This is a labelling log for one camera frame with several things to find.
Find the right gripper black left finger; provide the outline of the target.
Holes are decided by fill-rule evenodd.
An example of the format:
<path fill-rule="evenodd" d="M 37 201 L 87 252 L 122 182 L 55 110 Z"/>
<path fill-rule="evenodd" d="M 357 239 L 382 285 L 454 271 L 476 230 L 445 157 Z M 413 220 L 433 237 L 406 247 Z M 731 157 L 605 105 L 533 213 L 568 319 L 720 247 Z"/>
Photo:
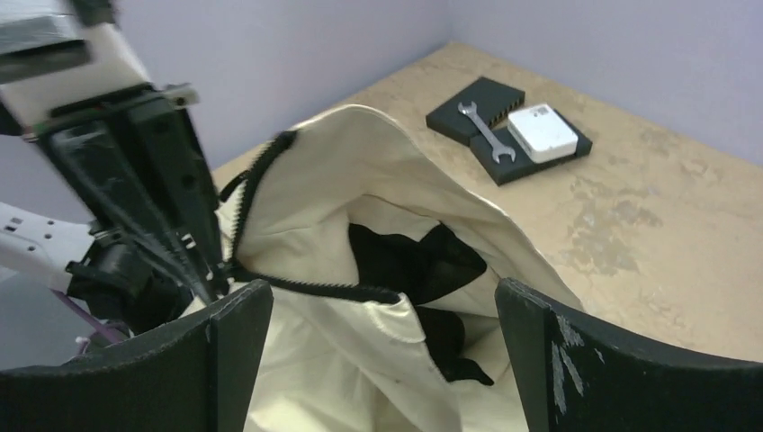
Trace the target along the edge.
<path fill-rule="evenodd" d="M 181 319 L 61 366 L 1 374 L 4 431 L 240 431 L 273 306 L 248 283 Z"/>

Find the beige jacket with black lining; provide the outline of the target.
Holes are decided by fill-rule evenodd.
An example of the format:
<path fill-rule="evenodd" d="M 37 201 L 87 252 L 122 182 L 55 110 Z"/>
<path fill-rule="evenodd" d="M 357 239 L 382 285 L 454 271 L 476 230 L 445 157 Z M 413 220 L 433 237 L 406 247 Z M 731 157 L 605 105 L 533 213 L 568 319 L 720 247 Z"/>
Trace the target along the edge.
<path fill-rule="evenodd" d="M 387 114 L 349 104 L 282 134 L 219 211 L 274 308 L 246 431 L 524 431 L 494 292 L 579 299 L 498 206 Z"/>

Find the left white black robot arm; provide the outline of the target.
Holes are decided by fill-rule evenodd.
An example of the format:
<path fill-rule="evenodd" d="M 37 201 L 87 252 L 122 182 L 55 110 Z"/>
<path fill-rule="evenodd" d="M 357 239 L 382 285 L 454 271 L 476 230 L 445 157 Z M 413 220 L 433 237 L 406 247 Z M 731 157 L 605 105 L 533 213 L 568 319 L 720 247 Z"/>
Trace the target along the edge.
<path fill-rule="evenodd" d="M 87 223 L 1 207 L 1 264 L 140 334 L 229 292 L 218 190 L 187 84 L 61 105 L 23 133 L 91 212 Z"/>

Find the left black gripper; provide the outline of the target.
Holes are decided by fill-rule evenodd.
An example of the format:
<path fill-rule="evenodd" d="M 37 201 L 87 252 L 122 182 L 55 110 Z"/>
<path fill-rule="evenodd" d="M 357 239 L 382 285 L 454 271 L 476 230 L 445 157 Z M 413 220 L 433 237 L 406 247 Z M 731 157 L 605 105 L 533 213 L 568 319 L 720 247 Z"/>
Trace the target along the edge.
<path fill-rule="evenodd" d="M 189 83 L 135 85 L 52 109 L 32 144 L 104 227 L 210 304 L 227 280 L 217 195 L 188 112 L 199 102 Z"/>

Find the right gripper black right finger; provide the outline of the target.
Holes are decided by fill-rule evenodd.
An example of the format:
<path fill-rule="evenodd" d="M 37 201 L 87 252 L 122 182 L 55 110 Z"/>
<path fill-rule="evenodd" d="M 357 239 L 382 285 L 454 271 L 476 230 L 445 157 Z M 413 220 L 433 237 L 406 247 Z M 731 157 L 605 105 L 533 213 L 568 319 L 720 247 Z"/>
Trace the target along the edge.
<path fill-rule="evenodd" d="M 514 279 L 495 292 L 532 431 L 759 431 L 762 366 L 645 337 Z"/>

